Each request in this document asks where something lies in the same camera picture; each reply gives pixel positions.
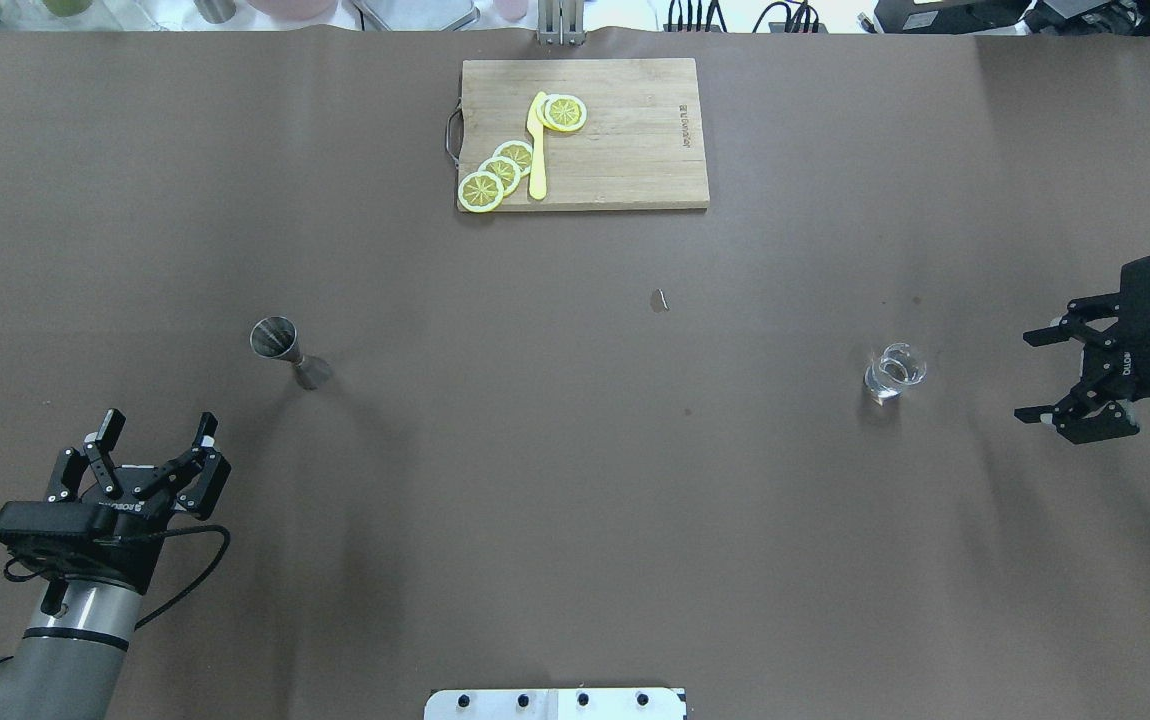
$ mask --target cable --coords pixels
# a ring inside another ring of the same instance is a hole
[[[819,32],[819,12],[813,8],[811,0],[802,0],[798,12],[793,14],[793,25],[787,32],[811,33]]]
[[[29,580],[36,579],[37,575],[44,574],[44,570],[37,570],[34,574],[31,575],[16,575],[12,573],[12,566],[14,564],[17,564],[18,561],[20,559],[17,557],[13,557],[12,560],[7,560],[7,564],[2,566],[3,579],[10,580],[12,583],[26,583]]]
[[[793,22],[793,8],[790,8],[790,6],[789,6],[790,3],[792,3],[792,5],[800,5],[800,3],[795,3],[793,0],[787,0],[787,1],[777,1],[776,3],[770,3],[770,5],[767,5],[766,8],[762,8],[762,14],[758,15],[757,22],[753,23],[753,32],[757,32],[757,29],[759,26],[762,26],[762,20],[766,20],[766,14],[770,13],[770,8],[775,8],[775,6],[780,6],[780,8],[784,8],[784,24],[785,24],[785,28],[787,28],[787,24],[789,24],[790,22]]]
[[[716,20],[721,23],[722,32],[727,32],[726,15],[722,14],[721,0],[713,0],[712,3],[708,3],[708,18],[704,22],[704,32],[713,31],[713,12],[716,13]]]
[[[233,536],[231,533],[228,531],[228,528],[223,527],[222,524],[194,524],[194,527],[191,528],[162,530],[161,533],[146,534],[146,536],[131,536],[131,537],[113,536],[107,541],[97,541],[100,544],[153,542],[155,539],[162,539],[162,538],[194,536],[194,534],[199,533],[218,533],[220,536],[224,538],[224,542],[218,546],[218,551],[215,552],[214,559],[210,560],[210,565],[206,565],[206,569],[201,570],[200,575],[197,575],[197,577],[192,580],[191,583],[187,583],[185,588],[183,588],[182,591],[178,591],[176,596],[174,596],[170,600],[163,602],[162,605],[158,606],[156,610],[150,612],[147,615],[141,618],[139,623],[135,625],[136,630],[139,630],[143,626],[148,625],[151,623],[151,621],[159,619],[159,616],[162,615],[163,612],[171,610],[177,602],[183,600],[183,598],[185,598],[187,593],[194,591],[197,589],[197,585],[200,585],[201,583],[206,582],[206,579],[208,579],[210,574],[214,573],[215,568],[218,567],[218,561],[224,559],[224,552],[228,551],[228,543],[229,541],[232,541]]]

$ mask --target lemon slice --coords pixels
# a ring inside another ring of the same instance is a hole
[[[503,179],[503,194],[505,197],[512,196],[512,191],[518,190],[519,184],[521,184],[521,167],[512,158],[496,155],[484,161],[478,169],[497,174],[499,179]]]
[[[544,100],[540,118],[547,129],[555,129],[557,132],[575,132],[584,127],[588,108],[584,101],[575,95],[549,95],[549,99]]]
[[[505,183],[489,170],[469,173],[460,181],[460,205],[469,213],[489,213],[503,201]]]
[[[499,147],[496,147],[494,156],[507,158],[514,161],[521,168],[521,177],[526,177],[530,174],[531,152],[534,152],[534,148],[529,141],[509,140],[499,143]]]

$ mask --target metal bracket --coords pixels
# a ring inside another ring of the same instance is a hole
[[[539,45],[584,45],[584,0],[539,0]]]
[[[424,720],[685,720],[681,688],[552,688],[440,691]]]

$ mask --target small metal piece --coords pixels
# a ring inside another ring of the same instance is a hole
[[[584,0],[539,0],[539,45],[584,45]]]
[[[459,151],[451,150],[451,124],[455,123],[455,117],[460,118],[460,147],[463,147],[463,97],[455,100],[455,109],[451,110],[451,117],[446,118],[446,154],[455,163],[455,169],[460,169]]]

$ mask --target black cable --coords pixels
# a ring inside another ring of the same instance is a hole
[[[12,583],[26,583],[29,580],[36,579],[37,575],[43,574],[43,570],[37,570],[34,574],[31,575],[16,575],[12,573],[12,566],[14,564],[17,564],[18,561],[20,559],[17,557],[13,557],[12,560],[7,560],[7,564],[2,566],[3,579],[10,580]]]
[[[713,13],[716,13],[716,20],[718,20],[718,22],[721,23],[722,32],[727,32],[726,31],[726,15],[722,14],[721,0],[713,0],[712,3],[708,3],[708,18],[707,18],[707,22],[704,23],[704,31],[712,32],[712,29],[713,29]]]
[[[784,28],[784,32],[805,32],[802,29],[802,20],[807,17],[807,13],[811,12],[811,5],[803,0],[803,3],[798,5],[798,12],[793,13],[793,20],[789,23],[789,26]]]
[[[762,26],[762,20],[766,20],[766,14],[770,13],[770,8],[775,8],[775,6],[780,6],[780,8],[784,8],[784,26],[787,29],[787,26],[789,26],[789,23],[791,22],[791,20],[793,20],[793,8],[790,8],[790,6],[789,6],[790,3],[792,3],[792,5],[800,5],[800,3],[795,3],[793,0],[787,0],[787,1],[782,1],[781,0],[781,1],[777,1],[776,3],[767,5],[766,8],[762,8],[762,14],[758,15],[757,22],[753,23],[753,32],[757,32],[757,29],[759,26]]]
[[[151,623],[151,621],[159,619],[159,616],[162,615],[163,612],[171,610],[177,602],[183,600],[183,598],[185,598],[187,593],[194,591],[197,589],[197,585],[200,585],[201,583],[206,582],[206,579],[208,579],[210,574],[214,573],[215,568],[218,567],[218,561],[224,559],[224,552],[228,551],[228,543],[229,541],[232,541],[233,536],[231,533],[228,531],[228,528],[223,527],[222,524],[194,524],[194,527],[191,528],[162,530],[161,533],[146,534],[146,536],[131,536],[131,537],[114,536],[112,538],[108,538],[107,541],[97,541],[100,544],[124,544],[124,543],[137,543],[137,542],[153,542],[155,539],[172,538],[179,536],[194,536],[194,534],[198,533],[218,533],[220,536],[224,538],[224,542],[220,544],[218,551],[215,552],[214,559],[210,560],[210,565],[206,565],[206,569],[201,570],[200,575],[197,575],[197,577],[192,580],[191,583],[187,583],[186,587],[183,588],[182,591],[178,591],[176,596],[174,596],[170,600],[163,602],[162,605],[158,606],[156,610],[150,612],[147,615],[141,618],[139,623],[135,625],[136,630],[139,630],[143,626],[148,625]]]

